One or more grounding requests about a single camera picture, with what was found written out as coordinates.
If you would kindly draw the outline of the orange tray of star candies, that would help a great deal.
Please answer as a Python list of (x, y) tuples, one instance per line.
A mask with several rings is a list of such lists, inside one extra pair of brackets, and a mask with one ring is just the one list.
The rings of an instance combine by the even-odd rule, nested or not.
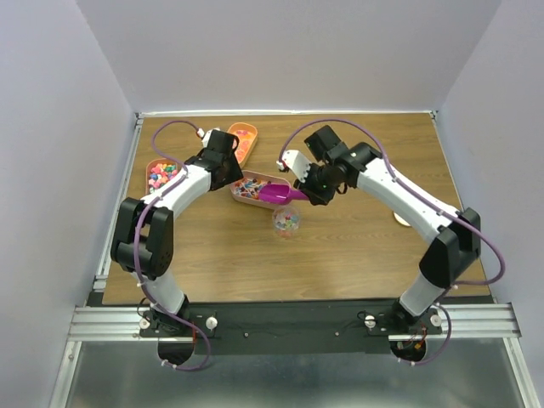
[(244, 167), (257, 143), (258, 130), (249, 123), (236, 122), (229, 127), (228, 133), (234, 134), (239, 139), (235, 157), (240, 167)]

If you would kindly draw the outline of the pink tray of lollipops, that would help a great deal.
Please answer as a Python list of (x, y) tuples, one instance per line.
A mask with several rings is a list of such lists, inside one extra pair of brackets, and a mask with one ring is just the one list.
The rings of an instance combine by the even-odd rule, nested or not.
[(262, 207), (267, 209), (276, 209), (277, 205), (262, 201), (260, 199), (261, 189), (268, 184), (291, 185), (284, 178), (278, 178), (268, 174), (258, 173), (250, 170), (242, 171), (243, 177), (229, 185), (230, 193), (235, 201)]

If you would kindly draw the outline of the magenta plastic scoop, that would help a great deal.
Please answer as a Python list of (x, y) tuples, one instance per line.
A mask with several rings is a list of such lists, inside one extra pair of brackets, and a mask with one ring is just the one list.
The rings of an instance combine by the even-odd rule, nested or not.
[(288, 184), (266, 184), (258, 193), (258, 199), (270, 204), (287, 205), (292, 201), (308, 201), (309, 198), (300, 190)]

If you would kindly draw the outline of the clear plastic cup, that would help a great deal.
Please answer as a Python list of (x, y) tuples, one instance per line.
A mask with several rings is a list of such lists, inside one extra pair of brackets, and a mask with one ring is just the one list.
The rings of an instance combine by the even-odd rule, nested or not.
[(280, 206), (272, 213), (275, 233), (282, 238), (293, 237), (300, 227), (300, 213), (294, 206)]

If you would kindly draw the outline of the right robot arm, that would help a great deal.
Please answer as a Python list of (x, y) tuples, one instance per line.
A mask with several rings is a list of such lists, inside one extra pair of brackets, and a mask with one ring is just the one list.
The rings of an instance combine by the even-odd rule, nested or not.
[(348, 147), (328, 125), (304, 143), (311, 159), (284, 149), (277, 164), (296, 175), (295, 188), (312, 205), (325, 206), (349, 188), (362, 190), (400, 215), (429, 244), (416, 279), (380, 318), (392, 332), (412, 332), (433, 302), (479, 258), (480, 216), (472, 209), (459, 212), (445, 205), (396, 172), (385, 153), (369, 144)]

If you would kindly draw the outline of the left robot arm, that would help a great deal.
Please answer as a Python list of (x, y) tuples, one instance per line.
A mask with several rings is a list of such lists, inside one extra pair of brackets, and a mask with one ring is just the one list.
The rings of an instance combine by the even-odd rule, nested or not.
[(171, 336), (196, 330), (185, 312), (188, 298), (169, 270), (174, 254), (176, 218), (200, 196), (242, 178), (235, 152), (238, 136), (213, 129), (201, 136), (202, 149), (178, 164), (179, 172), (141, 199), (119, 206), (110, 258), (137, 280), (158, 313), (159, 325)]

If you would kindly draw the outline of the pink tray of wrapped candies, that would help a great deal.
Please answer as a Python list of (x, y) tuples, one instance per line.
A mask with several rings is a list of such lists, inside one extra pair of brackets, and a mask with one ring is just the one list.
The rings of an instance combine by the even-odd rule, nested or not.
[(145, 194), (155, 192), (167, 184), (178, 174), (183, 174), (184, 168), (176, 161), (160, 157), (150, 161), (145, 169)]

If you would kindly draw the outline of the white round lid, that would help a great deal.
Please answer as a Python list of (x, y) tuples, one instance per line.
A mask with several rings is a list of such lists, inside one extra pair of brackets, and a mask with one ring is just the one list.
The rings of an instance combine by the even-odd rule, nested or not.
[(399, 223), (401, 224), (402, 226), (405, 226), (405, 227), (410, 227), (410, 224), (407, 223), (399, 214), (397, 214), (396, 212), (393, 212), (393, 215), (394, 215), (394, 219)]

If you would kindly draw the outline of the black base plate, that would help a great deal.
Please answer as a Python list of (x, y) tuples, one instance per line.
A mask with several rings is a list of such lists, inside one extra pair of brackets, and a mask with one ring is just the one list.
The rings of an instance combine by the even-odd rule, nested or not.
[(415, 343), (445, 333), (446, 320), (429, 309), (408, 331), (390, 331), (380, 322), (394, 300), (350, 299), (286, 302), (191, 302), (184, 317), (194, 324), (175, 325), (155, 310), (140, 320), (141, 337), (188, 342), (200, 355), (244, 354), (388, 354), (394, 342)]

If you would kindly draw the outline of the aluminium frame rail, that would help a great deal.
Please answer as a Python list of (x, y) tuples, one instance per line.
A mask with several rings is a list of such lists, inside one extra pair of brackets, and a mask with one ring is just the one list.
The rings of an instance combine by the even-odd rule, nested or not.
[(74, 311), (53, 407), (539, 407), (510, 304), (449, 299)]

